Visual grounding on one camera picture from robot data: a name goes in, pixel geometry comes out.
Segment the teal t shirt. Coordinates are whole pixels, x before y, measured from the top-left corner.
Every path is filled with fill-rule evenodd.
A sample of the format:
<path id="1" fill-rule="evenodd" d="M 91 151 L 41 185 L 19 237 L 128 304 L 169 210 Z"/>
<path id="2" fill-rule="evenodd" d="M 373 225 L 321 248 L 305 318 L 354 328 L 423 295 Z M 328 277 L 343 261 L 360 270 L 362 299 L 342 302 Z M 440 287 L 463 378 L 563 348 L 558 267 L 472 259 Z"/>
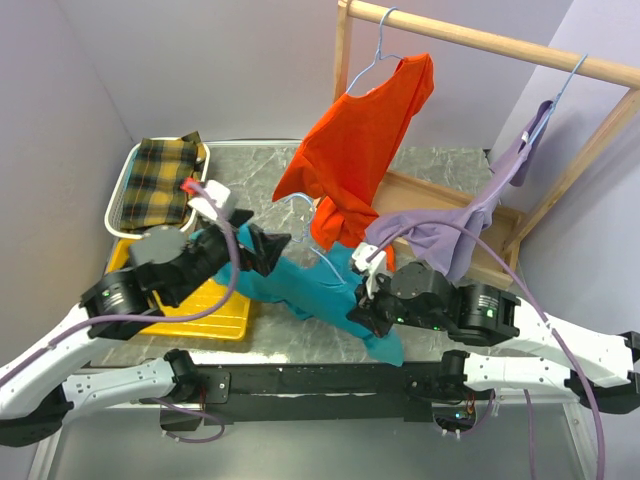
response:
<path id="1" fill-rule="evenodd" d="M 404 348 L 392 330 L 379 338 L 364 326 L 352 322 L 347 314 L 356 307 L 356 288 L 361 277 L 350 268 L 352 248 L 339 243 L 311 267 L 302 267 L 282 257 L 274 271 L 263 277 L 257 272 L 239 273 L 235 290 L 262 303 L 281 303 L 300 320 L 317 318 L 361 339 L 370 357 L 401 366 Z"/>

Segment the blue wire hanger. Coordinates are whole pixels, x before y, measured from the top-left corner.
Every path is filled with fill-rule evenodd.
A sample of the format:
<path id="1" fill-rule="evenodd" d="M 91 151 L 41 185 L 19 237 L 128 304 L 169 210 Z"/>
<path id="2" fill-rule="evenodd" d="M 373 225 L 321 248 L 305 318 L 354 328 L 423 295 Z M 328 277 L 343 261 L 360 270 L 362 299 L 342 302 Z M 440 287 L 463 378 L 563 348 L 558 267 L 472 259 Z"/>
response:
<path id="1" fill-rule="evenodd" d="M 301 215 L 303 226 L 298 234 L 294 235 L 292 242 L 301 247 L 305 247 L 314 254 L 317 263 L 313 266 L 303 266 L 294 261 L 287 260 L 285 267 L 287 271 L 300 282 L 314 290 L 336 290 L 348 291 L 357 286 L 357 277 L 350 270 L 349 261 L 353 248 L 346 247 L 339 242 L 331 247 L 321 247 L 313 238 L 311 232 L 312 221 L 315 219 L 317 209 L 314 201 L 307 194 L 294 192 L 277 200 L 277 204 L 293 204 L 296 200 L 301 200 L 306 206 L 306 212 Z"/>

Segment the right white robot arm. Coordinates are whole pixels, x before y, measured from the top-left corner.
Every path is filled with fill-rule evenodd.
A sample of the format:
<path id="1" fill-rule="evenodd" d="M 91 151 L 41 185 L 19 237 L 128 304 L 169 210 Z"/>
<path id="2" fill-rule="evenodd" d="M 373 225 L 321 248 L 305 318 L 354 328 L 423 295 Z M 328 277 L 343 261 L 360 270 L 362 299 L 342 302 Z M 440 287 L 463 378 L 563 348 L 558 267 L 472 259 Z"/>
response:
<path id="1" fill-rule="evenodd" d="M 443 354 L 426 390 L 437 399 L 457 399 L 488 390 L 532 390 L 576 399 L 585 407 L 622 415 L 639 407 L 639 335 L 601 334 L 553 316 L 486 284 L 456 287 L 423 262 L 395 273 L 384 261 L 353 259 L 361 275 L 356 304 L 347 317 L 378 339 L 405 325 L 445 333 L 465 348 Z M 471 353 L 467 348 L 516 351 L 514 357 Z"/>

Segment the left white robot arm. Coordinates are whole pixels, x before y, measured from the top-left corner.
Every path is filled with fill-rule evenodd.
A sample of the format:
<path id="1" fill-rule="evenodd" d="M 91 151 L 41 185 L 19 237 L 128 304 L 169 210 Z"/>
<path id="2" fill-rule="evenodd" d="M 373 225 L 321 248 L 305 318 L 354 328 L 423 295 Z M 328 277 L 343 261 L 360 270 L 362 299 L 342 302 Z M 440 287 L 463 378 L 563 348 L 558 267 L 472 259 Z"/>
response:
<path id="1" fill-rule="evenodd" d="M 128 401 L 192 399 L 201 378 L 190 355 L 174 349 L 139 366 L 82 374 L 100 352 L 170 319 L 176 308 L 225 266 L 268 276 L 290 242 L 232 214 L 230 229 L 212 224 L 191 240 L 175 227 L 154 227 L 129 247 L 125 268 L 82 294 L 52 331 L 1 369 L 1 443 L 36 444 L 75 418 Z"/>

